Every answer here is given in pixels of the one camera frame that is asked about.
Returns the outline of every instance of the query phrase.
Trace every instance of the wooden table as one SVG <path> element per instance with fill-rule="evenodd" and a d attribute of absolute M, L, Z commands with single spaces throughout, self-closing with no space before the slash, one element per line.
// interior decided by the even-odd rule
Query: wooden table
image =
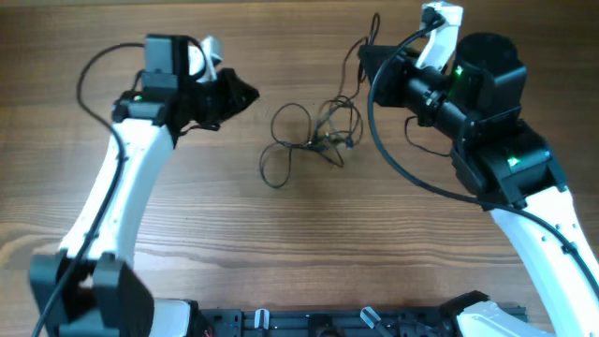
<path fill-rule="evenodd" d="M 596 2 L 464 1 L 461 35 L 513 38 L 529 79 L 522 116 L 559 156 L 590 243 L 599 243 L 599 21 Z M 378 43 L 418 25 L 413 1 L 243 2 L 202 5 L 11 8 L 0 11 L 0 336 L 23 336 L 37 319 L 27 281 L 30 256 L 53 252 L 74 223 L 101 165 L 107 132 L 77 107 L 75 83 L 97 51 L 150 32 L 207 34 L 225 65 L 256 86 L 260 101 L 220 132 L 180 141 L 153 190 L 139 231 L 135 268 L 156 297 L 201 307 L 254 309 L 436 305 L 478 289 L 524 305 L 551 330 L 519 257 L 489 215 L 434 196 L 401 178 L 370 135 L 334 168 L 294 154 L 291 181 L 273 190 L 257 161 L 273 112 L 288 101 L 312 112 L 335 95 L 347 49 L 382 15 Z M 355 84 L 357 59 L 349 64 Z M 140 51 L 100 61 L 85 99 L 110 104 L 143 67 Z M 365 95 L 357 104 L 365 107 Z M 378 110 L 396 158 L 422 179 L 463 191 L 448 160 L 408 146 L 407 110 Z M 299 139 L 299 113 L 277 132 Z M 414 127 L 439 151 L 438 132 Z M 268 172 L 282 178 L 284 152 Z"/>

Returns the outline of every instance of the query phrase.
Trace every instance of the tangled cable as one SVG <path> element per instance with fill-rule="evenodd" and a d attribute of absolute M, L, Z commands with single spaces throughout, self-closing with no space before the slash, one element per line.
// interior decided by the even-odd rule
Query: tangled cable
<path fill-rule="evenodd" d="M 310 112 L 303 107 L 299 103 L 291 102 L 283 105 L 279 108 L 274 115 L 272 116 L 272 120 L 270 121 L 270 135 L 274 139 L 274 142 L 269 144 L 260 155 L 259 161 L 259 171 L 260 176 L 265 184 L 272 188 L 280 188 L 283 187 L 291 176 L 291 158 L 294 150 L 304 150 L 314 152 L 320 155 L 323 159 L 329 162 L 331 165 L 334 165 L 338 168 L 342 168 L 345 163 L 337 146 L 340 144 L 345 144 L 347 149 L 353 149 L 357 146 L 362 138 L 364 133 L 364 120 L 362 119 L 362 114 L 359 109 L 354 104 L 354 98 L 359 95 L 360 85 L 366 80 L 366 75 L 364 74 L 364 69 L 362 64 L 358 66 L 358 85 L 356 87 L 356 91 L 348 96 L 343 94 L 343 88 L 345 85 L 345 77 L 346 77 L 346 66 L 347 60 L 349 60 L 349 56 L 354 52 L 354 50 L 362 45 L 372 45 L 376 40 L 376 36 L 378 34 L 378 29 L 381 25 L 381 17 L 378 13 L 373 15 L 373 20 L 371 23 L 371 30 L 367 37 L 362 37 L 354 45 L 349 49 L 347 54 L 345 55 L 342 62 L 342 76 L 341 83 L 339 85 L 339 91 L 337 95 L 331 99 L 328 99 L 322 103 L 320 108 L 318 109 L 318 114 L 314 123 L 313 129 L 313 120 Z M 279 114 L 289 107 L 298 107 L 300 108 L 308 118 L 308 134 L 303 142 L 291 142 L 286 140 L 280 140 L 274 135 L 274 124 L 279 116 Z M 348 110 L 349 111 L 349 125 L 347 129 L 338 129 L 335 123 L 331 120 L 333 114 L 339 110 Z M 323 126 L 327 126 L 327 131 L 323 131 Z M 289 150 L 288 162 L 287 162 L 287 174 L 285 179 L 281 183 L 271 183 L 266 178 L 265 175 L 265 159 L 266 153 L 274 148 L 275 146 L 282 146 Z M 332 150 L 336 154 L 337 160 L 331 158 L 330 156 L 324 154 L 324 152 Z"/>

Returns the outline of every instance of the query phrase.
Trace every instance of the thin black wire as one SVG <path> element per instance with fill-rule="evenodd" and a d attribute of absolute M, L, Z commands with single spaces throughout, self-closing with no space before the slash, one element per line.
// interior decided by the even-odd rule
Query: thin black wire
<path fill-rule="evenodd" d="M 85 65 L 85 67 L 83 68 L 83 70 L 80 73 L 80 77 L 77 82 L 77 93 L 76 93 L 77 103 L 79 103 L 79 106 L 85 112 L 87 112 L 90 116 L 92 116 L 92 118 L 94 118 L 96 121 L 101 123 L 104 127 L 106 127 L 110 131 L 110 133 L 112 134 L 112 136 L 114 137 L 114 139 L 116 141 L 116 144 L 119 148 L 119 152 L 118 152 L 117 158 L 116 158 L 117 165 L 116 165 L 116 170 L 114 170 L 114 175 L 112 176 L 112 181 L 110 182 L 108 192 L 106 193 L 106 195 L 104 196 L 104 200 L 102 200 L 102 203 L 100 204 L 100 208 L 98 209 L 97 214 L 95 215 L 94 221 L 92 222 L 92 225 L 90 226 L 90 230 L 88 231 L 87 235 L 85 235 L 85 240 L 83 241 L 83 244 L 81 245 L 79 252 L 77 252 L 77 254 L 73 258 L 73 260 L 70 262 L 70 264 L 68 265 L 68 268 L 66 268 L 65 273 L 63 273 L 61 278 L 58 280 L 58 283 L 56 284 L 56 288 L 52 291 L 52 293 L 48 299 L 48 302 L 46 303 L 46 306 L 44 307 L 44 310 L 41 312 L 41 315 L 39 316 L 39 320 L 36 323 L 36 327 L 34 328 L 34 331 L 31 334 L 32 337 L 37 337 L 41 333 L 41 331 L 44 327 L 44 324 L 46 322 L 46 319 L 48 318 L 48 315 L 51 312 L 51 309 L 54 307 L 54 305 L 56 304 L 56 301 L 62 295 L 66 284 L 69 282 L 69 279 L 73 275 L 73 272 L 75 272 L 75 269 L 79 266 L 79 264 L 83 258 L 83 255 L 85 254 L 85 252 L 87 252 L 90 245 L 94 241 L 95 235 L 100 227 L 100 224 L 102 223 L 102 219 L 104 218 L 104 213 L 106 212 L 106 209 L 108 208 L 108 206 L 110 204 L 110 201 L 114 195 L 116 187 L 117 187 L 117 185 L 121 179 L 121 176 L 123 174 L 125 148 L 124 148 L 124 142 L 123 142 L 123 139 L 121 138 L 121 135 L 119 135 L 119 133 L 116 131 L 116 129 L 114 129 L 114 127 L 112 127 L 112 125 L 110 125 L 109 122 L 105 121 L 102 117 L 100 117 L 98 114 L 93 112 L 83 102 L 83 97 L 82 97 L 83 80 L 85 80 L 85 76 L 87 75 L 87 72 L 92 67 L 92 65 L 99 58 L 106 55 L 107 53 L 109 53 L 111 51 L 116 51 L 121 48 L 143 48 L 143 44 L 135 43 L 135 42 L 121 43 L 121 44 L 118 44 L 118 45 L 115 45 L 112 47 L 108 47 L 105 50 L 99 52 L 96 56 L 92 57 L 92 59 L 87 63 L 87 65 Z"/>
<path fill-rule="evenodd" d="M 412 43 L 417 38 L 427 35 L 430 31 L 441 26 L 443 23 L 444 23 L 444 20 L 439 20 L 437 22 L 434 22 L 429 27 L 419 30 L 419 31 L 413 33 L 408 38 L 406 38 L 402 43 L 400 43 L 398 45 L 397 50 L 395 50 L 395 52 L 391 55 L 391 57 L 389 57 L 381 65 L 381 67 L 379 67 L 378 71 L 376 72 L 376 76 L 374 76 L 373 82 L 371 84 L 371 89 L 368 94 L 368 103 L 367 103 L 368 122 L 370 125 L 371 134 L 373 136 L 374 144 L 376 145 L 376 147 L 379 150 L 379 152 L 381 153 L 381 155 L 385 158 L 385 160 L 395 170 L 397 170 L 403 176 L 403 178 L 405 178 L 410 183 L 413 183 L 414 185 L 416 185 L 418 187 L 422 187 L 429 192 L 438 194 L 438 195 L 446 197 L 446 198 L 453 198 L 458 201 L 463 201 L 463 202 L 468 202 L 468 203 L 471 203 L 474 205 L 478 205 L 486 210 L 499 209 L 499 210 L 503 210 L 506 212 L 511 212 L 513 214 L 523 216 L 523 217 L 535 222 L 537 225 L 541 226 L 545 230 L 547 230 L 562 244 L 562 249 L 564 250 L 564 252 L 572 256 L 572 258 L 575 260 L 575 262 L 580 267 L 582 273 L 585 275 L 587 281 L 589 282 L 589 285 L 591 286 L 591 288 L 595 294 L 595 297 L 597 297 L 597 299 L 599 299 L 599 284 L 597 284 L 597 280 L 594 278 L 591 270 L 589 269 L 589 266 L 587 266 L 587 264 L 584 262 L 584 260 L 578 253 L 578 250 L 575 247 L 575 245 L 572 244 L 571 242 L 569 242 L 563 236 L 563 234 L 559 230 L 557 230 L 554 226 L 550 225 L 548 222 L 546 222 L 545 220 L 539 218 L 538 216 L 536 216 L 532 213 L 525 212 L 523 210 L 518 210 L 516 208 L 510 207 L 507 205 L 503 205 L 503 204 L 499 204 L 499 203 L 495 203 L 495 202 L 487 202 L 487 201 L 479 200 L 478 198 L 474 198 L 474 197 L 470 197 L 470 196 L 464 196 L 464 195 L 450 192 L 445 189 L 439 188 L 437 186 L 433 186 L 428 183 L 425 183 L 425 182 L 419 180 L 414 175 L 412 175 L 410 172 L 408 172 L 400 164 L 398 164 L 397 161 L 395 161 L 395 159 L 387 151 L 387 149 L 385 149 L 385 146 L 383 145 L 383 142 L 381 141 L 381 139 L 378 135 L 378 131 L 376 129 L 376 123 L 374 121 L 374 95 L 376 93 L 376 87 L 377 87 L 378 81 L 381 77 L 381 74 L 383 74 L 385 72 L 385 70 L 387 69 L 390 62 L 392 60 L 394 60 L 407 45 Z"/>
<path fill-rule="evenodd" d="M 347 61 L 349 60 L 349 57 L 352 55 L 352 53 L 356 50 L 356 48 L 359 45 L 361 45 L 361 44 L 372 45 L 374 43 L 374 41 L 376 40 L 376 36 L 378 35 L 378 30 L 379 30 L 380 24 L 381 24 L 381 17 L 378 13 L 375 13 L 373 15 L 373 20 L 371 22 L 371 30 L 370 30 L 368 36 L 362 37 L 358 41 L 356 41 L 356 43 L 354 43 L 352 45 L 352 47 L 349 49 L 349 51 L 343 58 L 339 90 L 338 90 L 336 96 L 324 101 L 322 103 L 322 105 L 320 106 L 320 108 L 318 109 L 318 114 L 317 114 L 318 117 L 315 122 L 314 131 L 312 129 L 313 121 L 312 121 L 312 116 L 310 115 L 310 112 L 308 112 L 308 110 L 299 103 L 295 103 L 295 102 L 287 103 L 287 104 L 283 105 L 281 108 L 279 108 L 274 113 L 274 115 L 272 116 L 272 120 L 270 121 L 270 134 L 272 135 L 274 142 L 269 144 L 262 151 L 262 154 L 260 155 L 260 159 L 259 159 L 259 163 L 258 163 L 260 176 L 262 177 L 262 180 L 264 181 L 264 183 L 266 185 L 268 185 L 272 188 L 280 188 L 289 181 L 289 177 L 291 176 L 291 158 L 292 158 L 293 150 L 304 150 L 304 151 L 314 152 L 314 153 L 320 155 L 323 159 L 325 159 L 331 165 L 334 165 L 338 168 L 343 168 L 345 163 L 343 161 L 343 157 L 341 156 L 341 154 L 339 153 L 339 150 L 337 149 L 337 145 L 341 144 L 341 143 L 345 143 L 345 146 L 348 149 L 351 149 L 360 143 L 362 136 L 364 134 L 364 120 L 362 118 L 361 112 L 354 104 L 353 99 L 359 95 L 360 85 L 366 80 L 366 76 L 363 74 L 362 64 L 360 63 L 360 65 L 358 67 L 358 84 L 356 87 L 356 91 L 350 96 L 343 95 L 343 88 L 345 86 L 345 78 L 346 78 Z M 277 139 L 277 137 L 274 135 L 274 123 L 275 123 L 277 117 L 283 110 L 285 110 L 286 108 L 289 108 L 289 107 L 300 108 L 308 117 L 308 136 L 304 142 L 294 143 L 294 142 L 290 142 L 290 141 L 283 141 L 283 140 Z M 339 110 L 348 110 L 349 111 L 349 126 L 346 130 L 338 130 L 335 126 L 335 123 L 333 123 L 333 121 L 331 120 L 331 117 L 333 116 L 333 114 Z M 321 128 L 324 125 L 329 126 L 329 131 L 326 132 L 324 135 L 322 135 Z M 276 145 L 282 146 L 289 150 L 288 161 L 287 161 L 287 174 L 282 183 L 269 182 L 269 180 L 266 178 L 266 174 L 265 174 L 265 158 L 266 158 L 265 155 L 270 149 L 272 149 Z M 324 154 L 324 152 L 327 150 L 333 150 L 334 153 L 336 154 L 336 157 L 338 158 L 338 161 L 336 161 L 333 158 Z"/>
<path fill-rule="evenodd" d="M 405 135 L 405 140 L 406 140 L 406 141 L 407 141 L 407 142 L 408 142 L 410 145 L 412 145 L 412 146 L 414 146 L 414 147 L 417 147 L 418 149 L 420 149 L 420 150 L 424 151 L 424 152 L 425 152 L 425 153 L 427 153 L 427 154 L 439 155 L 439 156 L 442 156 L 442 157 L 445 157 L 445 158 L 449 157 L 449 155 L 450 155 L 450 154 L 441 154 L 441 153 L 438 153 L 438 152 L 436 152 L 436 151 L 429 150 L 429 149 L 425 148 L 425 147 L 424 147 L 424 146 L 422 146 L 422 145 L 418 145 L 418 144 L 414 143 L 414 142 L 413 142 L 413 141 L 410 139 L 410 136 L 408 136 L 408 124 L 410 124 L 410 121 L 411 121 L 411 120 L 413 120 L 413 119 L 415 119 L 415 118 L 416 118 L 416 116 L 410 116 L 410 117 L 408 117 L 408 118 L 406 118 L 406 119 L 405 119 L 405 123 L 403 124 L 403 134 Z"/>

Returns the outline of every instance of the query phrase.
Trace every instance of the green indicator light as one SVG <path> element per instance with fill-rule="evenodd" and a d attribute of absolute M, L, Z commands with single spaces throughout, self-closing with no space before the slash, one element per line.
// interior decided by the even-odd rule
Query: green indicator light
<path fill-rule="evenodd" d="M 519 162 L 520 162 L 520 160 L 517 159 L 516 157 L 509 157 L 509 158 L 507 158 L 507 164 L 509 164 L 510 168 L 513 168 Z"/>

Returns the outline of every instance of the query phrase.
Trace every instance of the robotic arm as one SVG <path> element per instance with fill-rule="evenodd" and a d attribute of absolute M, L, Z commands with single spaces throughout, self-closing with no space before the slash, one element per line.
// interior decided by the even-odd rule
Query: robotic arm
<path fill-rule="evenodd" d="M 555 155 L 519 118 L 526 68 L 516 48 L 505 37 L 469 35 L 457 46 L 450 74 L 444 74 L 456 49 L 461 14 L 461 7 L 444 2 L 424 5 L 421 28 L 428 30 L 430 40 L 423 52 L 403 44 L 362 46 L 358 55 L 372 83 L 371 98 L 381 106 L 408 108 L 419 125 L 433 126 L 453 140 L 452 164 L 476 196 L 460 200 L 491 210 L 522 258 L 557 334 L 597 335 L 599 265 L 580 229 Z M 232 69 L 216 72 L 222 57 L 215 39 L 191 42 L 190 47 L 189 37 L 147 37 L 142 90 L 124 92 L 113 106 L 113 127 L 125 144 L 126 160 L 99 230 L 92 231 L 92 222 L 118 165 L 115 137 L 58 254 L 32 259 L 30 283 L 40 312 L 46 314 L 42 322 L 49 336 L 548 335 L 524 323 L 518 308 L 500 308 L 479 292 L 438 308 L 378 313 L 370 307 L 360 312 L 200 311 L 193 300 L 154 299 L 132 266 L 141 216 L 158 173 L 190 121 L 197 123 L 192 127 L 218 130 L 258 97 Z M 370 117 L 372 109 L 371 131 L 383 152 Z M 405 173 L 392 158 L 386 159 Z M 523 215 L 529 213 L 540 219 Z M 94 241 L 77 260 L 90 233 Z M 73 274 L 65 275 L 71 266 Z M 93 286 L 82 286 L 89 277 Z M 59 288 L 63 279 L 66 286 Z M 51 303 L 55 294 L 57 300 Z"/>

